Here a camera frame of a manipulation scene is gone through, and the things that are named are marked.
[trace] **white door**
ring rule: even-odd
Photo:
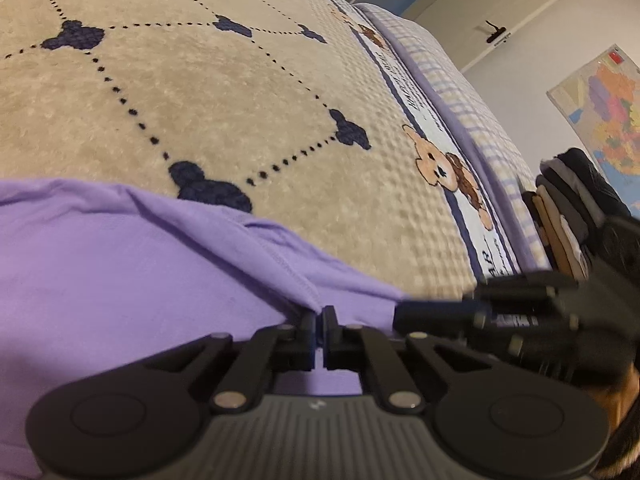
[[[556,1],[436,0],[415,21],[436,37],[464,72]],[[493,43],[487,39],[495,29],[485,20],[506,28]]]

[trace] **round black disc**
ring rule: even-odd
[[[118,370],[68,384],[31,410],[27,440],[38,460],[72,478],[122,478],[154,470],[194,442],[197,404],[171,374]]]
[[[494,478],[560,480],[589,472],[607,441],[607,416],[572,386],[510,369],[460,374],[434,425],[469,468]]]

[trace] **plaid bedsheet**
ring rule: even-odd
[[[535,190],[533,174],[498,119],[428,30],[380,7],[356,6],[371,19],[379,20],[394,35],[469,132],[504,187],[536,265],[541,269],[548,268],[544,248],[521,197],[523,190]]]

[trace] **white wall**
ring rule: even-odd
[[[640,0],[559,0],[465,76],[537,173],[584,149],[546,92],[614,43],[640,66]]]

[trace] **gray ribbed plastic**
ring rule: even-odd
[[[266,396],[249,413],[215,418],[190,452],[140,480],[482,478],[446,455],[420,420],[383,412],[371,397]]]

